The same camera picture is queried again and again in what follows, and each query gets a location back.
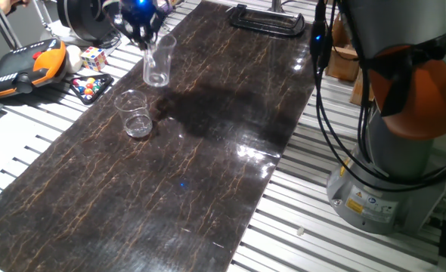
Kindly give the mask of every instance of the white ball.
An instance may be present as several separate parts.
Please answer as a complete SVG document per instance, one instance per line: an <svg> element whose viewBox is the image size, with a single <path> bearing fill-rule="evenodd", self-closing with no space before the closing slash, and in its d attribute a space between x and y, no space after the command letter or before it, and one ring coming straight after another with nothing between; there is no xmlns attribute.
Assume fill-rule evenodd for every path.
<svg viewBox="0 0 446 272"><path fill-rule="evenodd" d="M75 45L67 46L67 73L77 73L82 67L82 51Z"/></svg>

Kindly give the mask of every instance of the rubik's cube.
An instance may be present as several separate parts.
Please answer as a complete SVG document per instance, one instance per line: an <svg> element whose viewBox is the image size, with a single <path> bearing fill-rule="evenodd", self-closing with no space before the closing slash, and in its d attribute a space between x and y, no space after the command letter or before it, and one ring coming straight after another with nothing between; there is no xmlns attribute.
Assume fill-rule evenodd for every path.
<svg viewBox="0 0 446 272"><path fill-rule="evenodd" d="M81 57L85 68L94 71L100 71L107 64L104 50L92 46L85 50Z"/></svg>

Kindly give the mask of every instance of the metal slotted table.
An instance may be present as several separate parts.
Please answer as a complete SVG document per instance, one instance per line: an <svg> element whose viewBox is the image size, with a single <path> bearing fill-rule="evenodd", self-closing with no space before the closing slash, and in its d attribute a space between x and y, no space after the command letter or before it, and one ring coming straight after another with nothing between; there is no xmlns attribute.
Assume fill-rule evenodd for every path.
<svg viewBox="0 0 446 272"><path fill-rule="evenodd" d="M262 10L271 7L271 0L214 2L243 3ZM199 3L187 0L178 6L162 34ZM315 3L308 1L284 6L285 12L302 13L310 23L314 9ZM123 40L107 57L109 65L102 71L117 82L141 58L141 52ZM310 65L298 61L296 66ZM76 76L95 73L82 69ZM0 136L0 193L90 107L70 92L69 81L67 77L29 97L13 97L0 113L0 135L6 135ZM345 145L352 148L359 114L359 108L348 102L352 85L326 77L322 86L330 121ZM15 135L18 141L2 147L1 143ZM329 205L325 190L327 176L336 166L318 128L313 94L228 271L446 271L446 259L438 256L441 231L437 228L425 226L416 236L382 236L343 221ZM298 236L301 227L304 234Z"/></svg>

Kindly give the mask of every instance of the glass cup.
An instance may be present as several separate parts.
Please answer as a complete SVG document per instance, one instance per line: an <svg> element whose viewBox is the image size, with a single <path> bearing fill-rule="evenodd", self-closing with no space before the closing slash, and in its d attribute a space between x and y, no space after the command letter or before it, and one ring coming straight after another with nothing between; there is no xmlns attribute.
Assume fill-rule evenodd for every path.
<svg viewBox="0 0 446 272"><path fill-rule="evenodd" d="M171 55L176 46L172 35L162 37L153 47L147 49L144 58L144 81L154 87L169 84L171 72Z"/></svg>
<svg viewBox="0 0 446 272"><path fill-rule="evenodd" d="M153 129L147 110L147 98L141 91L125 91L116 97L114 104L129 136L141 138Z"/></svg>

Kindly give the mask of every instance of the orange device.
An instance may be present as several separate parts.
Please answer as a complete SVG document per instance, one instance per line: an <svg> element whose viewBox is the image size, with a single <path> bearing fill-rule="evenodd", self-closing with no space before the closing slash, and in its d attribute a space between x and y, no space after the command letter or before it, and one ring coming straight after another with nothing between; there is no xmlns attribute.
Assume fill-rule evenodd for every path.
<svg viewBox="0 0 446 272"><path fill-rule="evenodd" d="M12 51L0 60L0 98L30 93L65 76L65 44L48 39Z"/></svg>

